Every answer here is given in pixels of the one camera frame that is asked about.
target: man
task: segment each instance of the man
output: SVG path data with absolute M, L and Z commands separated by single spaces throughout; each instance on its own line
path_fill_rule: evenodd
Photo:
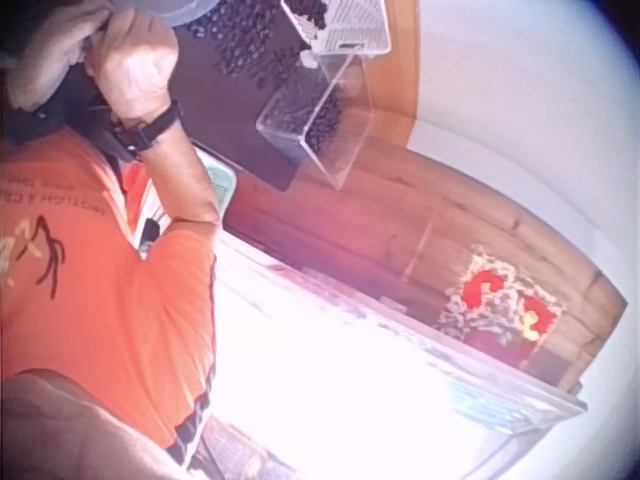
M 3 110 L 37 109 L 85 54 L 123 126 L 153 133 L 139 159 L 171 224 L 143 261 L 88 142 L 63 129 L 3 149 L 3 470 L 178 478 L 153 444 L 184 465 L 209 404 L 215 194 L 167 89 L 176 37 L 153 15 L 100 1 L 56 11 L 6 76 Z

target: clear plastic container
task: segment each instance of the clear plastic container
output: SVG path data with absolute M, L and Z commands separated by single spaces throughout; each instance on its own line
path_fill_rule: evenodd
M 298 62 L 256 128 L 294 164 L 315 163 L 339 190 L 371 119 L 365 62 L 353 54 L 313 58 L 316 68 Z

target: hand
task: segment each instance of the hand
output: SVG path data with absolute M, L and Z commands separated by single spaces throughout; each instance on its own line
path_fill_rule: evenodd
M 33 111 L 62 83 L 69 67 L 84 58 L 84 41 L 111 15 L 107 0 L 90 0 L 57 9 L 34 34 L 17 66 L 7 76 L 14 108 Z
M 125 124 L 153 121 L 169 107 L 178 41 L 163 20 L 124 10 L 114 15 L 106 34 L 92 40 L 87 71 Z

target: white plastic basket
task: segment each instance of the white plastic basket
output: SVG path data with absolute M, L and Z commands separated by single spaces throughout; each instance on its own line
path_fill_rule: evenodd
M 323 0 L 327 4 L 327 28 L 319 30 L 305 17 L 282 8 L 302 38 L 316 53 L 358 52 L 382 55 L 391 50 L 389 22 L 384 0 Z

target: black watch strap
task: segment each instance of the black watch strap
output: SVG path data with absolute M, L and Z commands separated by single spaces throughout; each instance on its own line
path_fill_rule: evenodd
M 182 117 L 182 107 L 173 100 L 169 108 L 153 122 L 125 129 L 119 125 L 115 135 L 124 147 L 133 154 L 144 152 L 153 146 L 153 142 Z

